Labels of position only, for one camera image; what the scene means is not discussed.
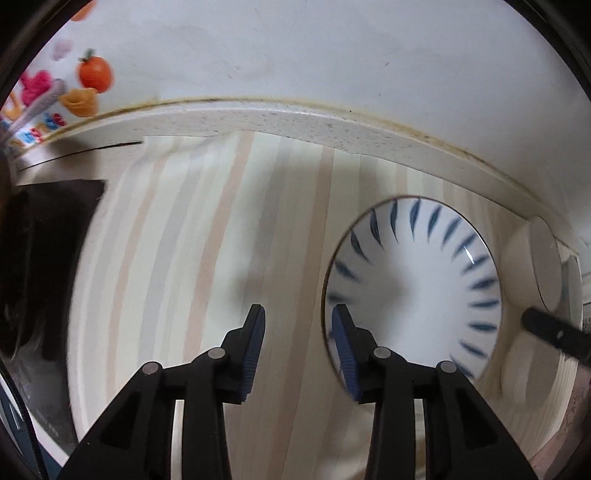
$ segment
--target knife handle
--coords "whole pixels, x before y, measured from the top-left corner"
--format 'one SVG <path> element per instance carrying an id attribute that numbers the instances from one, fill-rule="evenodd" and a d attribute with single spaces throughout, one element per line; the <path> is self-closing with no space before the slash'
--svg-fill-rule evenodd
<path id="1" fill-rule="evenodd" d="M 591 367 L 591 335 L 533 307 L 523 312 L 521 324 L 539 339 Z"/>

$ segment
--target light wood table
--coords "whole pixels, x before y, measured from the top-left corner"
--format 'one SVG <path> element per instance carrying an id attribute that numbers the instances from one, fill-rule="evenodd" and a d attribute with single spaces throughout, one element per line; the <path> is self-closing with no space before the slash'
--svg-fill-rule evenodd
<path id="1" fill-rule="evenodd" d="M 345 230 L 374 203 L 403 194 L 458 210 L 497 262 L 525 221 L 375 157 L 251 132 L 147 138 L 142 158 L 109 184 L 80 259 L 69 332 L 78 434 L 144 362 L 191 361 L 261 303 L 267 332 L 254 389 L 245 404 L 226 408 L 233 477 L 362 478 L 373 411 L 354 404 L 332 371 L 320 296 Z M 531 457 L 562 421 L 576 363 L 561 362 L 538 410 L 504 402 L 499 372 L 519 314 L 504 298 L 498 343 L 477 387 Z M 180 419 L 177 409 L 178 478 Z"/>

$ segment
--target pink decoration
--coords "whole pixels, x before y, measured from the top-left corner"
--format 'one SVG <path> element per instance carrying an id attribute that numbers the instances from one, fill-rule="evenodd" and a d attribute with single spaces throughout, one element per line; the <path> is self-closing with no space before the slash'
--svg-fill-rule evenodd
<path id="1" fill-rule="evenodd" d="M 39 70 L 33 77 L 27 72 L 21 75 L 21 100 L 25 106 L 32 104 L 36 98 L 51 88 L 51 74 L 47 70 Z"/>

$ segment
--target white bowl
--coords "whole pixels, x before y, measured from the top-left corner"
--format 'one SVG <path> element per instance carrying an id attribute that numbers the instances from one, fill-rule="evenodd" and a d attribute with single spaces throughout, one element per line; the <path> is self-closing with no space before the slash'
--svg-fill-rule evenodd
<path id="1" fill-rule="evenodd" d="M 336 371 L 332 308 L 407 361 L 451 359 L 469 378 L 484 371 L 501 324 L 495 263 L 473 226 L 452 208 L 401 197 L 366 212 L 341 240 L 327 273 L 323 325 Z"/>
<path id="2" fill-rule="evenodd" d="M 560 355 L 549 344 L 521 331 L 513 340 L 501 369 L 503 397 L 527 409 L 542 405 L 554 385 Z"/>
<path id="3" fill-rule="evenodd" d="M 501 256 L 503 291 L 511 303 L 555 312 L 562 291 L 556 239 L 540 217 L 517 230 Z"/>
<path id="4" fill-rule="evenodd" d="M 562 264 L 562 278 L 562 296 L 556 315 L 580 328 L 583 321 L 583 283 L 579 262 L 574 255 Z"/>

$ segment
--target stain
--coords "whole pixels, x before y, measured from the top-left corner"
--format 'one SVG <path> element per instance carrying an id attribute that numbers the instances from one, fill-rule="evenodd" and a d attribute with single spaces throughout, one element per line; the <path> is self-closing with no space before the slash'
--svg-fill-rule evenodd
<path id="1" fill-rule="evenodd" d="M 513 187 L 519 189 L 520 191 L 527 194 L 530 198 L 536 200 L 537 202 L 545 205 L 540 197 L 535 194 L 532 190 L 528 187 L 524 186 L 520 182 L 512 179 L 509 175 L 505 174 L 501 170 L 498 170 L 495 166 L 487 163 L 483 159 L 477 157 L 476 155 L 463 150 L 462 148 L 456 147 L 451 145 L 443 140 L 440 140 L 436 137 L 432 137 L 429 134 L 416 130 L 412 127 L 408 127 L 403 124 L 399 124 L 389 119 L 381 118 L 375 116 L 371 113 L 364 112 L 357 110 L 353 113 L 353 110 L 344 110 L 341 106 L 334 106 L 334 105 L 327 105 L 319 102 L 311 102 L 309 100 L 298 99 L 298 98 L 271 98 L 271 97 L 249 97 L 249 96 L 227 96 L 227 97 L 185 97 L 185 98 L 178 98 L 174 100 L 156 100 L 156 101 L 148 101 L 148 102 L 140 102 L 128 105 L 124 108 L 112 110 L 107 113 L 102 113 L 96 115 L 94 117 L 84 119 L 76 124 L 70 124 L 59 130 L 53 132 L 52 134 L 48 135 L 44 138 L 43 143 L 39 143 L 25 151 L 25 153 L 30 152 L 31 150 L 37 148 L 39 145 L 46 144 L 48 141 L 54 141 L 61 137 L 66 136 L 67 134 L 71 134 L 77 128 L 86 127 L 88 125 L 93 124 L 94 122 L 100 122 L 105 119 L 113 118 L 118 115 L 122 115 L 125 113 L 136 113 L 136 112 L 149 112 L 150 110 L 154 110 L 163 106 L 169 105 L 187 105 L 190 103 L 200 103 L 200 104 L 210 104 L 216 102 L 248 102 L 248 103 L 282 103 L 285 105 L 290 105 L 294 107 L 301 107 L 301 108 L 313 108 L 317 110 L 321 110 L 323 112 L 328 112 L 333 115 L 343 116 L 345 120 L 351 120 L 349 113 L 352 114 L 355 118 L 354 120 L 360 123 L 364 123 L 370 127 L 374 128 L 382 128 L 388 131 L 391 131 L 395 134 L 405 136 L 407 138 L 411 138 L 412 140 L 416 140 L 422 143 L 425 143 L 431 147 L 443 150 L 455 157 L 459 157 L 463 160 L 474 162 L 481 167 L 486 168 L 492 175 L 497 178 L 502 179 L 505 183 L 512 185 Z M 555 215 L 561 217 L 561 214 L 558 212 L 554 212 Z"/>

